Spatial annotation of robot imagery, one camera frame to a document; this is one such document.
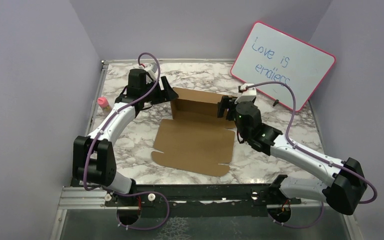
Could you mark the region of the brown cardboard box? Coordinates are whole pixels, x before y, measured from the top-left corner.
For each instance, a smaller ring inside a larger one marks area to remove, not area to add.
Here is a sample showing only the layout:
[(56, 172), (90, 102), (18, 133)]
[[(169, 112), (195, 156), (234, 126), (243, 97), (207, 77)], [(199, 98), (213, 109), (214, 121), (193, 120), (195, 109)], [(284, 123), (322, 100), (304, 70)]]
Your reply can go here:
[(217, 116), (222, 95), (174, 88), (172, 119), (161, 120), (151, 153), (164, 167), (221, 177), (230, 171), (236, 133), (234, 122)]

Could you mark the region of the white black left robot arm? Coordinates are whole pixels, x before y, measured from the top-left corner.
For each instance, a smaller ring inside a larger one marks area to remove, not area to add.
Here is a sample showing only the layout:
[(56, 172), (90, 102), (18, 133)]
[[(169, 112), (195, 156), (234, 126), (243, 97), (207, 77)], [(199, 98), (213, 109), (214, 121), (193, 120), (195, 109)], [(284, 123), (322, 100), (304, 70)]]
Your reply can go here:
[(130, 70), (128, 84), (115, 99), (108, 116), (87, 136), (75, 138), (73, 178), (82, 181), (87, 190), (92, 183), (117, 192), (124, 205), (133, 204), (137, 198), (132, 188), (135, 181), (117, 172), (114, 144), (127, 125), (145, 110), (146, 103), (154, 106), (177, 98), (165, 76), (142, 67)]

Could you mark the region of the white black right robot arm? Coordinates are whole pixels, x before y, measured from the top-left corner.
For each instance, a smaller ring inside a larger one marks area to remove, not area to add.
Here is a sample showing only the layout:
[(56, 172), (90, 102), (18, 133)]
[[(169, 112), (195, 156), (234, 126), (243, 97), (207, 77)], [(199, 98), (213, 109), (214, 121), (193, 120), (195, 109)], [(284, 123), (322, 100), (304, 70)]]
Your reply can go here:
[(352, 215), (361, 203), (367, 183), (359, 161), (329, 157), (288, 139), (282, 131), (262, 122), (253, 101), (236, 103), (236, 98), (224, 95), (217, 104), (217, 116), (235, 123), (241, 144), (247, 143), (257, 152), (285, 160), (315, 176), (278, 176), (268, 190), (272, 202), (305, 198), (327, 203), (344, 215)]

